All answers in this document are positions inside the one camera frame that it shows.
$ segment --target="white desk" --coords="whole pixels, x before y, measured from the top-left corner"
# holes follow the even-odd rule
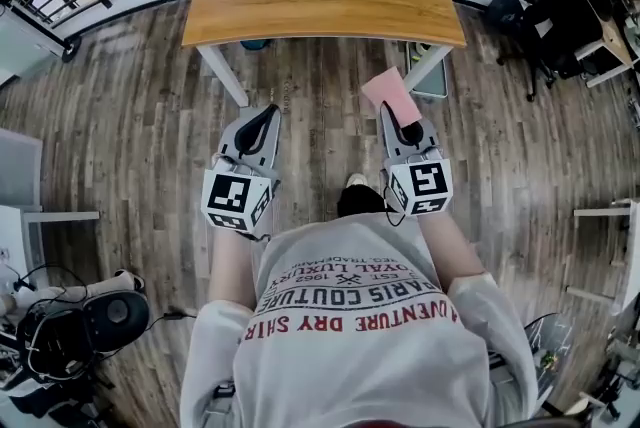
[[[0,205],[0,254],[20,276],[33,267],[29,224],[97,220],[97,211],[71,213],[26,212],[20,208]]]
[[[576,231],[580,217],[629,216],[629,236],[625,259],[625,276],[615,296],[601,295],[584,291],[571,285],[565,285],[567,293],[607,304],[611,307],[611,314],[613,315],[621,313],[634,301],[638,293],[640,293],[640,216],[638,216],[638,209],[638,202],[632,199],[625,199],[604,209],[576,209],[573,211]]]

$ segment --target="white sneaker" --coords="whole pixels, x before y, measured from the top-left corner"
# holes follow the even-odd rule
[[[367,178],[364,177],[364,174],[351,174],[349,176],[349,179],[347,179],[347,188],[349,188],[349,186],[353,186],[354,184],[369,186],[369,183],[367,182]]]

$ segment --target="chair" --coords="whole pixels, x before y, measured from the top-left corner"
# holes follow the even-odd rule
[[[583,70],[575,51],[602,38],[602,26],[587,0],[533,0],[524,10],[517,0],[494,0],[487,15],[520,47],[519,52],[501,54],[497,63],[504,65],[506,60],[516,58],[525,58],[529,63],[529,102],[533,102],[537,93],[538,70],[544,74],[549,88],[556,74],[564,79],[576,76]],[[545,24],[550,27],[546,33],[541,30]]]

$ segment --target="wooden floor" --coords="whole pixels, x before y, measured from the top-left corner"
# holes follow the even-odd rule
[[[47,258],[89,281],[120,267],[147,280],[154,315],[205,301],[211,232],[198,211],[203,172],[237,107],[197,51],[180,48],[188,1],[121,19],[85,36],[70,65],[52,61],[0,91],[0,127],[44,140],[45,209],[98,209],[93,224],[45,234]],[[640,140],[626,112],[626,76],[586,89],[541,86],[525,100],[528,69],[495,64],[500,46],[476,12],[459,9],[468,40],[447,66],[448,100],[421,105],[452,159],[453,214],[515,302],[523,321],[562,311],[576,327],[569,368],[552,399],[566,406],[603,361],[615,320],[562,292],[614,294],[625,233],[618,220],[581,224],[572,209],[639,193]],[[379,184],[382,148],[359,87],[392,64],[397,46],[356,39],[292,39],[260,52],[224,50],[252,103],[283,110],[283,188],[275,230],[328,220],[347,176]],[[110,398],[131,426],[177,425],[192,320],[158,323],[106,368]]]

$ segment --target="sleeve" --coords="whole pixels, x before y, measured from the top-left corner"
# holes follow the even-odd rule
[[[488,426],[502,426],[534,414],[538,382],[531,347],[513,304],[485,273],[457,278],[448,296],[465,327],[502,356],[512,379],[492,380]]]
[[[233,380],[233,359],[253,311],[217,300],[198,314],[180,396],[180,426],[201,428],[214,389]]]

